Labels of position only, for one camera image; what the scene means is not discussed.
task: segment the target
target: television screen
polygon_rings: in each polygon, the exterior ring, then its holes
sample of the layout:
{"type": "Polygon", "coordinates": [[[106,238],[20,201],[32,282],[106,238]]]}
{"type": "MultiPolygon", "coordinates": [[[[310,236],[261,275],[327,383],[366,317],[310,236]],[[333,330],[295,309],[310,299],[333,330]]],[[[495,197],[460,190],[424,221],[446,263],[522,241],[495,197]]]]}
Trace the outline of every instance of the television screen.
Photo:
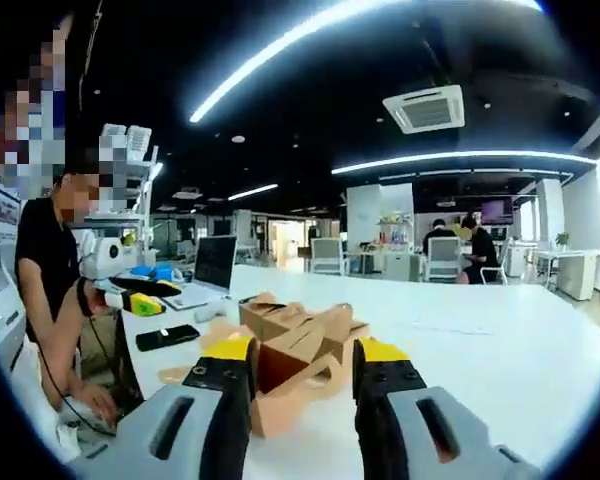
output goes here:
{"type": "Polygon", "coordinates": [[[511,225],[513,223],[513,202],[510,198],[492,200],[482,204],[483,225],[511,225]]]}

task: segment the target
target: black t-shirt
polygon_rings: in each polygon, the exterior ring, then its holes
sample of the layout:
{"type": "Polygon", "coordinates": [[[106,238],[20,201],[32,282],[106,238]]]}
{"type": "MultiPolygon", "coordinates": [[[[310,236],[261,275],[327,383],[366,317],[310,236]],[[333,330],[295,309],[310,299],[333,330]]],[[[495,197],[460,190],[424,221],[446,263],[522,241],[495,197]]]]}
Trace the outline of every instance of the black t-shirt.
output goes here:
{"type": "MultiPolygon", "coordinates": [[[[15,273],[20,288],[18,260],[28,258],[40,267],[51,317],[56,320],[64,296],[78,279],[78,249],[71,230],[56,219],[51,198],[29,200],[18,225],[15,273]]],[[[35,341],[27,321],[29,339],[35,341]]]]}
{"type": "Polygon", "coordinates": [[[434,228],[429,233],[424,236],[424,240],[422,240],[422,251],[425,255],[429,253],[429,239],[431,237],[455,237],[456,234],[453,230],[448,230],[446,228],[434,228]]]}
{"type": "Polygon", "coordinates": [[[473,265],[480,267],[498,267],[498,255],[496,248],[493,246],[493,239],[489,232],[484,228],[478,227],[478,231],[471,237],[471,254],[478,257],[487,257],[487,261],[472,262],[473,265]]]}

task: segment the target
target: potted plant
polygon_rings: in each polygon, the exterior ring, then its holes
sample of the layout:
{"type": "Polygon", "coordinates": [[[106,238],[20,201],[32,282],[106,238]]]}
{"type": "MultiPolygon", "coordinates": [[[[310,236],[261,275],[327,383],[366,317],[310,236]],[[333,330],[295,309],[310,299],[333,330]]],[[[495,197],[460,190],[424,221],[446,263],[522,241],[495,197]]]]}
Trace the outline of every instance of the potted plant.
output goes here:
{"type": "Polygon", "coordinates": [[[567,232],[562,232],[556,235],[556,245],[558,245],[561,250],[566,250],[567,245],[569,245],[569,234],[567,232]]]}

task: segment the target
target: computer monitor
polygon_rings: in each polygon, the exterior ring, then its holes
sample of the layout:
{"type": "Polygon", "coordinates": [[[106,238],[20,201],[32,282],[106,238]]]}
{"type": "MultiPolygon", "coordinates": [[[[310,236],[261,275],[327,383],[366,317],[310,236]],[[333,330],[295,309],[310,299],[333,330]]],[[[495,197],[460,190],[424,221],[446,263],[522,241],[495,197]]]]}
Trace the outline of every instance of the computer monitor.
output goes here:
{"type": "Polygon", "coordinates": [[[229,289],[235,257],[235,235],[201,238],[193,277],[200,282],[229,289]]]}
{"type": "Polygon", "coordinates": [[[505,198],[483,203],[481,217],[483,225],[511,225],[513,223],[513,202],[510,198],[505,198]]]}

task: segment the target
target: desk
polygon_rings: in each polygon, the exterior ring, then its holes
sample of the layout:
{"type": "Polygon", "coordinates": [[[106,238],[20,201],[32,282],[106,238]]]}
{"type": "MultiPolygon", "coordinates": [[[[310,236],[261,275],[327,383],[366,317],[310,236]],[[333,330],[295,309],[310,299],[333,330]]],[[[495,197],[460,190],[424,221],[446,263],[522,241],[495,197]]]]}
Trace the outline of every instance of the desk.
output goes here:
{"type": "MultiPolygon", "coordinates": [[[[428,385],[446,388],[481,417],[493,444],[506,443],[539,467],[570,441],[600,389],[600,329],[539,285],[458,286],[234,267],[234,299],[263,290],[316,311],[349,302],[373,336],[409,353],[428,385]],[[479,305],[480,314],[467,305],[479,305]],[[445,318],[461,326],[482,322],[491,333],[426,328],[445,318]]],[[[229,314],[237,323],[236,310],[229,314]]],[[[135,346],[138,333],[192,323],[191,311],[153,318],[125,313],[123,321],[145,398],[161,387],[159,370],[198,360],[197,342],[146,353],[135,346]]],[[[194,324],[202,333],[206,325],[194,324]]],[[[348,387],[311,404],[275,441],[253,437],[244,478],[362,478],[354,415],[348,387]]]]}
{"type": "Polygon", "coordinates": [[[596,260],[600,249],[586,250],[537,250],[535,261],[547,260],[547,280],[549,285],[554,260],[562,260],[557,286],[576,300],[590,300],[595,283],[596,260]]]}

